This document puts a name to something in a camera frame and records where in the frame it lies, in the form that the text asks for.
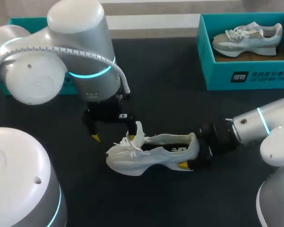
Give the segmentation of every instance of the glowing blue light ring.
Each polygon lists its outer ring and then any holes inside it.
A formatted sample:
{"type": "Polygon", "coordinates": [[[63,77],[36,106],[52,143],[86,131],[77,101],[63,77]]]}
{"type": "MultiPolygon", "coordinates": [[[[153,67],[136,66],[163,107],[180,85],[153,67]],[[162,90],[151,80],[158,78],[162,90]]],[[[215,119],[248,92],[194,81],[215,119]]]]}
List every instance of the glowing blue light ring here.
{"type": "Polygon", "coordinates": [[[50,227],[52,225],[53,221],[55,220],[55,218],[56,218],[56,216],[58,214],[58,211],[59,211],[59,208],[60,208],[60,204],[61,204],[61,196],[62,196],[60,185],[59,185],[59,191],[60,191],[60,197],[59,197],[59,203],[58,203],[58,207],[57,207],[56,213],[53,216],[51,222],[46,227],[50,227]]]}
{"type": "Polygon", "coordinates": [[[104,73],[106,73],[107,71],[109,71],[111,68],[112,68],[111,66],[108,66],[106,69],[103,69],[102,71],[95,73],[95,74],[91,74],[91,75],[78,75],[78,74],[74,74],[72,72],[68,72],[68,73],[71,74],[73,77],[77,77],[77,78],[81,78],[81,79],[89,79],[89,78],[101,76],[104,73]]]}
{"type": "Polygon", "coordinates": [[[262,120],[262,122],[263,122],[263,124],[264,124],[264,127],[265,127],[265,129],[266,129],[266,132],[267,132],[267,134],[269,135],[269,134],[270,134],[270,131],[269,131],[268,126],[267,126],[267,124],[266,124],[266,121],[265,121],[265,119],[264,119],[264,117],[263,117],[263,115],[262,115],[262,111],[260,110],[260,108],[258,108],[257,111],[259,112],[260,118],[261,118],[261,120],[262,120]]]}
{"type": "Polygon", "coordinates": [[[3,45],[0,47],[0,51],[1,51],[1,49],[2,49],[4,46],[6,46],[7,44],[9,44],[9,43],[11,43],[11,42],[13,42],[13,41],[16,41],[16,40],[18,40],[18,39],[22,39],[22,37],[18,37],[18,38],[14,38],[14,39],[8,40],[5,44],[3,44],[3,45]]]}

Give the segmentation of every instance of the black mat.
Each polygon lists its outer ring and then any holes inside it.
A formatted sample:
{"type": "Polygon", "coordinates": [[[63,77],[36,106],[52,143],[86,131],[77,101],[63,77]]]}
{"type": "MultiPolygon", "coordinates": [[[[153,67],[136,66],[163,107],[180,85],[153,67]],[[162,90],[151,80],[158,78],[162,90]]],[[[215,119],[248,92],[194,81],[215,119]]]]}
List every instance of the black mat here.
{"type": "MultiPolygon", "coordinates": [[[[114,40],[144,131],[185,134],[203,121],[232,118],[284,97],[284,90],[206,91],[195,39],[114,40]]],[[[102,143],[81,122],[85,104],[59,96],[27,106],[0,94],[0,127],[36,137],[47,149],[68,205],[72,227],[259,227],[256,195],[273,172],[259,145],[215,158],[198,173],[149,169],[141,177],[111,171],[105,152],[125,127],[101,125],[102,143]]]]}

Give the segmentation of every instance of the shoe box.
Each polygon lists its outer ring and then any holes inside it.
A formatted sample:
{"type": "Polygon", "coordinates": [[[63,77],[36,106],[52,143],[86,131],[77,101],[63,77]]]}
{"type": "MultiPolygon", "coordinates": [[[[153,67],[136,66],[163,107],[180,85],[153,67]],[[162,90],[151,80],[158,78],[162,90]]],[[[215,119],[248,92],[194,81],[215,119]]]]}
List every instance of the shoe box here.
{"type": "MultiPolygon", "coordinates": [[[[9,19],[7,25],[18,25],[25,28],[30,33],[35,33],[47,27],[46,17],[12,17],[9,19]]],[[[10,96],[10,92],[6,88],[4,83],[0,83],[0,89],[3,94],[10,96]]],[[[60,95],[75,95],[77,90],[71,80],[69,73],[65,74],[64,83],[59,92],[60,95]]]]}
{"type": "Polygon", "coordinates": [[[197,47],[208,90],[284,88],[284,12],[202,14],[197,47]],[[277,55],[244,52],[231,58],[213,51],[213,37],[254,21],[261,26],[283,26],[277,55]]]}

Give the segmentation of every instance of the white shoelace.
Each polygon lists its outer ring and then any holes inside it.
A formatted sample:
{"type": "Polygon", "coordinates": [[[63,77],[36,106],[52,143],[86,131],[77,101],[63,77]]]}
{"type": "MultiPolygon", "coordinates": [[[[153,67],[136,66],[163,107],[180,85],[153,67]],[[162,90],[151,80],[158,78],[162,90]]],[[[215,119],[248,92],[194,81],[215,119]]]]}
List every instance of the white shoelace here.
{"type": "MultiPolygon", "coordinates": [[[[149,137],[144,137],[143,139],[144,139],[145,142],[150,141],[149,137]]],[[[138,157],[140,155],[150,155],[149,152],[145,152],[141,148],[138,148],[131,143],[131,140],[129,139],[128,132],[126,133],[126,137],[124,137],[119,144],[118,143],[114,143],[114,144],[117,145],[117,146],[121,146],[121,147],[130,146],[131,147],[131,149],[130,149],[131,158],[138,157]]]]}
{"type": "Polygon", "coordinates": [[[248,31],[244,31],[244,29],[241,29],[243,26],[239,26],[236,27],[233,30],[225,30],[226,36],[231,40],[235,40],[238,38],[242,38],[242,37],[248,37],[249,36],[249,32],[248,31]]]}

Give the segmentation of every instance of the white cable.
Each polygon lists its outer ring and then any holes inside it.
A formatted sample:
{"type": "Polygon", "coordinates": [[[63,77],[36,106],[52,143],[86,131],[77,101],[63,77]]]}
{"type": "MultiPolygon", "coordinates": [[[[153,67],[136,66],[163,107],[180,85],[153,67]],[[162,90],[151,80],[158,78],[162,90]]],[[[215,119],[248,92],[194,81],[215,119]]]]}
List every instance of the white cable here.
{"type": "Polygon", "coordinates": [[[3,54],[2,56],[0,56],[0,65],[9,56],[12,56],[12,55],[14,55],[16,53],[29,52],[29,51],[53,52],[55,54],[57,54],[57,53],[64,53],[64,54],[69,54],[69,55],[75,55],[75,56],[80,56],[80,57],[94,59],[94,60],[97,60],[99,62],[102,62],[102,63],[105,63],[107,65],[110,65],[119,74],[119,76],[120,76],[120,78],[122,80],[122,83],[123,83],[124,92],[126,94],[129,94],[131,92],[130,89],[129,89],[128,83],[127,83],[126,76],[123,73],[122,69],[118,65],[113,63],[111,60],[109,60],[107,58],[104,58],[104,57],[102,57],[102,56],[100,56],[98,54],[91,53],[91,52],[78,51],[78,50],[74,50],[74,49],[70,49],[70,48],[63,48],[63,47],[56,47],[56,46],[22,47],[21,49],[15,49],[15,50],[12,50],[12,51],[8,51],[5,54],[3,54]]]}

